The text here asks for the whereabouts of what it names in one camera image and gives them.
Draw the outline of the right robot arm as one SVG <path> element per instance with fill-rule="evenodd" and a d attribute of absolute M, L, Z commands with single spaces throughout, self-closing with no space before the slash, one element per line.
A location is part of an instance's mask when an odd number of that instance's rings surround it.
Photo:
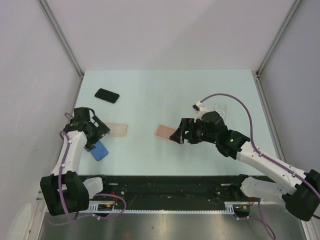
<path fill-rule="evenodd" d="M 182 118 L 169 137 L 177 144 L 212 143 L 219 153 L 245 163 L 272 181 L 259 181 L 241 176 L 242 181 L 230 188 L 231 196 L 242 201 L 245 197 L 268 200 L 282 205 L 299 220 L 308 222 L 320 205 L 320 174 L 314 169 L 306 172 L 279 159 L 274 159 L 253 147 L 253 141 L 242 133 L 228 129 L 215 111 L 201 118 Z"/>

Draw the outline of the blue phone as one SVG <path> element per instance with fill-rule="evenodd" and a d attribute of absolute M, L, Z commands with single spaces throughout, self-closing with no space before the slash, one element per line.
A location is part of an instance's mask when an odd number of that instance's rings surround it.
<path fill-rule="evenodd" d="M 105 158 L 109 152 L 101 141 L 98 141 L 94 144 L 94 148 L 89 151 L 93 158 L 99 162 Z"/>

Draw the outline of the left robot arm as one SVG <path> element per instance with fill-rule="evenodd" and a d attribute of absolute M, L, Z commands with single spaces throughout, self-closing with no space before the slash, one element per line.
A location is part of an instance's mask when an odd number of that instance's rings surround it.
<path fill-rule="evenodd" d="M 110 128 L 89 107 L 75 108 L 72 115 L 66 113 L 65 116 L 69 121 L 59 133 L 63 139 L 59 158 L 50 175 L 40 180 L 51 216 L 69 216 L 87 210 L 94 196 L 105 200 L 111 193 L 101 176 L 83 180 L 78 174 L 83 151 L 90 153 L 96 161 L 108 155 L 101 139 L 110 133 Z"/>

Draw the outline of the black phone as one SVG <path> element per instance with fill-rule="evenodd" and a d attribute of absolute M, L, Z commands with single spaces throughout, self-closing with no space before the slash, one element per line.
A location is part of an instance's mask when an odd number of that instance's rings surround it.
<path fill-rule="evenodd" d="M 120 95 L 118 93 L 100 88 L 94 95 L 96 98 L 106 101 L 108 103 L 114 104 L 119 99 Z"/>

